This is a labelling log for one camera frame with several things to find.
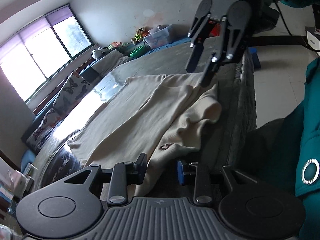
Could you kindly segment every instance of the cushion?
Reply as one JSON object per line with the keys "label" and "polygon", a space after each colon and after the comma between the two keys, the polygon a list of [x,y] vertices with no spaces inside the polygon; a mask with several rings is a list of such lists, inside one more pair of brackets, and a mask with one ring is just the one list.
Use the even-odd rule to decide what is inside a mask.
{"label": "cushion", "polygon": [[44,142],[61,119],[62,117],[53,108],[51,108],[45,114],[38,128],[30,135],[27,140],[27,144],[34,150],[35,153],[40,152]]}
{"label": "cushion", "polygon": [[21,172],[23,173],[28,163],[33,163],[36,159],[36,155],[30,149],[26,150],[21,159]]}
{"label": "cushion", "polygon": [[93,63],[91,67],[95,71],[97,71],[99,75],[103,78],[111,70],[130,60],[133,60],[133,58],[125,56],[121,52],[115,49],[112,52],[110,52],[108,55],[97,60],[97,62]]}
{"label": "cushion", "polygon": [[41,188],[59,180],[66,176],[79,171],[81,169],[80,162],[71,153],[67,144],[64,145],[50,161],[48,167],[43,174]]}
{"label": "cushion", "polygon": [[53,108],[64,119],[92,89],[93,85],[73,71],[58,93]]}

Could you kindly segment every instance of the screw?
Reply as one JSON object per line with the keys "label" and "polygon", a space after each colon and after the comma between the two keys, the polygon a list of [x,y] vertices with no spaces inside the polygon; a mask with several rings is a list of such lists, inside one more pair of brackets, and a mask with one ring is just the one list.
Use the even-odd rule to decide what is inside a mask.
{"label": "screw", "polygon": [[114,203],[114,204],[121,204],[124,202],[125,198],[123,196],[112,196],[109,198],[109,201]]}

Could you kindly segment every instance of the plastic storage box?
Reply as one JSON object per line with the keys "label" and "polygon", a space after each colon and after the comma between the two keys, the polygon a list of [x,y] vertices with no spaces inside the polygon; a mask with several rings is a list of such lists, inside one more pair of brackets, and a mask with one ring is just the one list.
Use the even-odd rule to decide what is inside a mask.
{"label": "plastic storage box", "polygon": [[158,32],[158,31],[162,30],[162,29],[163,29],[163,26],[162,26],[162,25],[158,25],[156,28],[151,29],[151,30],[149,31],[149,33],[150,33],[150,34],[153,34],[153,33],[156,33],[156,32]]}
{"label": "plastic storage box", "polygon": [[174,39],[175,34],[172,25],[169,25],[163,30],[157,31],[144,38],[151,49],[156,49],[163,45],[169,44],[173,42]]}

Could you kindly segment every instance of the black clamp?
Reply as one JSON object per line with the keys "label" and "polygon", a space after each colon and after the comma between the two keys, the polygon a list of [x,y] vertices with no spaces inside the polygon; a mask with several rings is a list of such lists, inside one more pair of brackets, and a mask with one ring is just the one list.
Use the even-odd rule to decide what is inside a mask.
{"label": "black clamp", "polygon": [[195,186],[195,205],[211,208],[211,184],[219,184],[225,191],[217,207],[221,221],[250,239],[287,239],[298,234],[305,220],[298,198],[230,166],[209,172],[206,165],[178,161],[178,180]]}
{"label": "black clamp", "polygon": [[[217,24],[210,19],[212,0],[203,0],[196,12],[193,25],[188,36],[191,39],[190,47],[193,49],[187,62],[188,73],[194,72],[204,50],[203,43],[211,30]],[[253,33],[249,28],[252,18],[252,9],[247,1],[239,0],[233,3],[227,14],[220,21],[220,35],[214,45],[213,53],[206,62],[200,84],[207,87],[215,73],[225,63],[238,63],[247,48],[248,39]]]}
{"label": "black clamp", "polygon": [[141,153],[135,163],[118,163],[113,169],[102,170],[104,183],[110,182],[107,203],[108,206],[119,206],[128,203],[127,186],[141,185],[147,170],[147,155]]}

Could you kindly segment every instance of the stuffed toy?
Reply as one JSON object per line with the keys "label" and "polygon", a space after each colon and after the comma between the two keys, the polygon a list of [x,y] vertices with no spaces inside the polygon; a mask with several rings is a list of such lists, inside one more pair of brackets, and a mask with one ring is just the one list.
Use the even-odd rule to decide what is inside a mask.
{"label": "stuffed toy", "polygon": [[108,49],[112,49],[112,48],[117,48],[117,47],[121,47],[122,46],[122,42],[113,42],[109,45]]}
{"label": "stuffed toy", "polygon": [[137,45],[138,42],[141,42],[144,37],[148,36],[150,33],[146,31],[145,27],[142,27],[136,31],[134,38],[131,38],[131,41],[134,45]]}
{"label": "stuffed toy", "polygon": [[94,58],[94,59],[98,59],[100,58],[101,56],[105,55],[106,52],[108,52],[109,49],[108,47],[99,47],[98,49],[94,49],[91,53],[91,56]]}

